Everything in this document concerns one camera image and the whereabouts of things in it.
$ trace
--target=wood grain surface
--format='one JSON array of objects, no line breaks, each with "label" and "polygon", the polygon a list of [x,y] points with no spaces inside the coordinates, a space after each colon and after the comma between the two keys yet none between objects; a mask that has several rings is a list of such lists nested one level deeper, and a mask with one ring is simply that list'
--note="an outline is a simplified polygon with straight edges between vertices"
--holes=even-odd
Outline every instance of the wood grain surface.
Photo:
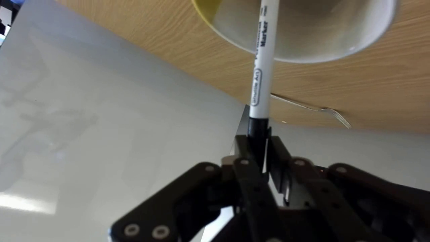
[{"label": "wood grain surface", "polygon": [[[191,0],[60,0],[190,75],[249,102],[253,55],[199,19]],[[397,23],[366,51],[322,64],[276,64],[273,91],[342,111],[354,128],[430,132],[430,1],[402,0]],[[272,118],[342,126],[273,101]]]}]

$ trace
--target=metal screw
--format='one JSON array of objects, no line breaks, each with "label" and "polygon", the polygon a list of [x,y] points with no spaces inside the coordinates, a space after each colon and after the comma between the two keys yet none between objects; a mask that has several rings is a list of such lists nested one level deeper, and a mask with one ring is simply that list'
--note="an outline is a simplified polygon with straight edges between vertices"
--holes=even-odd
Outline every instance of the metal screw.
[{"label": "metal screw", "polygon": [[307,163],[303,161],[303,160],[296,160],[295,164],[299,165],[299,167],[306,167],[307,165]]},{"label": "metal screw", "polygon": [[347,168],[345,168],[345,167],[338,167],[337,171],[341,172],[341,173],[347,173],[349,172]]},{"label": "metal screw", "polygon": [[152,238],[155,239],[166,239],[170,234],[170,227],[165,224],[161,224],[152,230]]},{"label": "metal screw", "polygon": [[208,165],[208,167],[205,167],[205,171],[213,172],[213,171],[216,171],[216,167],[214,165]]},{"label": "metal screw", "polygon": [[283,241],[279,239],[279,238],[271,238],[271,239],[268,239],[267,242],[283,242]]},{"label": "metal screw", "polygon": [[140,226],[136,223],[131,223],[124,228],[124,234],[127,237],[136,237],[139,232],[140,232]]}]

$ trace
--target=white cup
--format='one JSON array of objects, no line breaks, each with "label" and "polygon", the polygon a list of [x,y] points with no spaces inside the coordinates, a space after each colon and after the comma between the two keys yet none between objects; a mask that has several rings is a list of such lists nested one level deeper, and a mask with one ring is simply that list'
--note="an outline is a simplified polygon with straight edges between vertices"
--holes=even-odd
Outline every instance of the white cup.
[{"label": "white cup", "polygon": [[[194,0],[221,36],[255,52],[261,0]],[[381,39],[394,21],[398,0],[281,0],[276,59],[330,62]]]}]

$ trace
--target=white marker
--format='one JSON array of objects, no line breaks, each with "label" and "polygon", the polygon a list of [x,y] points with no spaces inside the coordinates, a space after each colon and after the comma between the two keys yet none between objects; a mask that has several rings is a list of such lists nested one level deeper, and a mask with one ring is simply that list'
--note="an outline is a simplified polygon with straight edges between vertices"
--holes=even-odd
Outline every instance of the white marker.
[{"label": "white marker", "polygon": [[264,167],[269,134],[271,85],[277,39],[280,0],[263,0],[259,19],[253,93],[248,136],[260,168]]}]

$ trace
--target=marker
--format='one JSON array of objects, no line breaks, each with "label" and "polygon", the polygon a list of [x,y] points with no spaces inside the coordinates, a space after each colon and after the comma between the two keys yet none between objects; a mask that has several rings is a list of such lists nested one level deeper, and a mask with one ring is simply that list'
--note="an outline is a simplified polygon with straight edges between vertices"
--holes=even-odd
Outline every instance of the marker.
[{"label": "marker", "polygon": [[257,164],[264,167],[269,134],[269,102],[275,63],[280,0],[263,0],[259,19],[259,34],[251,99],[248,134]]}]

